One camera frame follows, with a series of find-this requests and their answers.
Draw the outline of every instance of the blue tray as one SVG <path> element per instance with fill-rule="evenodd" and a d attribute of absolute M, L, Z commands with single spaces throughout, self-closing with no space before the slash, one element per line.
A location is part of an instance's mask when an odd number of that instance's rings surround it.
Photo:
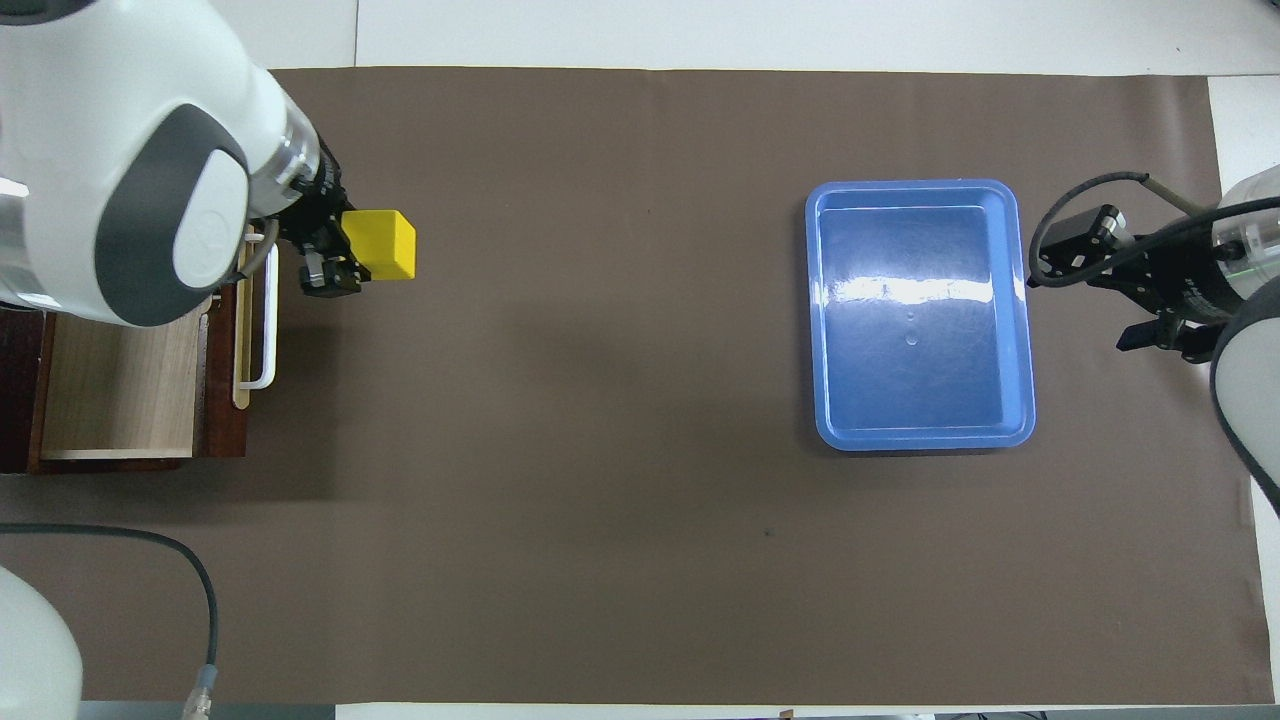
<path fill-rule="evenodd" d="M 838 450 L 1010 447 L 1036 425 L 1018 201 L 991 179 L 809 196 L 818 432 Z"/>

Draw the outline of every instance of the wooden drawer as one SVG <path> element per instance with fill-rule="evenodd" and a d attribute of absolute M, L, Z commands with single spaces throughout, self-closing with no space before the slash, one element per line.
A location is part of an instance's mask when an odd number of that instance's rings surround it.
<path fill-rule="evenodd" d="M 0 473 L 243 456 L 237 304 L 236 290 L 224 288 L 159 328 L 0 310 Z"/>

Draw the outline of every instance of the cable connector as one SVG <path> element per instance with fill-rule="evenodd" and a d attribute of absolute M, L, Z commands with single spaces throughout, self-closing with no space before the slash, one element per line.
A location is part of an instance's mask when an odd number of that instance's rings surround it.
<path fill-rule="evenodd" d="M 187 705 L 182 707 L 182 720 L 209 720 L 209 711 L 214 707 L 214 680 L 218 678 L 218 667 L 205 665 L 196 674 L 196 687 L 187 696 Z"/>

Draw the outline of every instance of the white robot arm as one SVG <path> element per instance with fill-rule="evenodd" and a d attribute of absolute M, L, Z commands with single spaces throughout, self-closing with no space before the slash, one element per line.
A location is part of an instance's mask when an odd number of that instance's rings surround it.
<path fill-rule="evenodd" d="M 1055 218 L 1071 199 L 1114 181 L 1143 184 L 1187 217 L 1134 236 L 1102 205 Z M 1212 363 L 1222 429 L 1280 514 L 1280 167 L 1198 208 L 1146 173 L 1110 173 L 1070 190 L 1032 236 L 1029 284 L 1115 290 L 1156 316 L 1124 331 L 1116 347 L 1175 350 Z"/>
<path fill-rule="evenodd" d="M 340 170 L 204 0 L 0 0 L 0 301 L 168 323 L 276 217 L 310 295 L 370 279 Z"/>

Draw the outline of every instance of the yellow block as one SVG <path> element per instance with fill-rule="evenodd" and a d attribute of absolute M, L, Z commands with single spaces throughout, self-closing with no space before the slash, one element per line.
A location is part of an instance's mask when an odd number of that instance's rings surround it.
<path fill-rule="evenodd" d="M 347 210 L 342 232 L 375 281 L 413 279 L 417 231 L 399 210 Z"/>

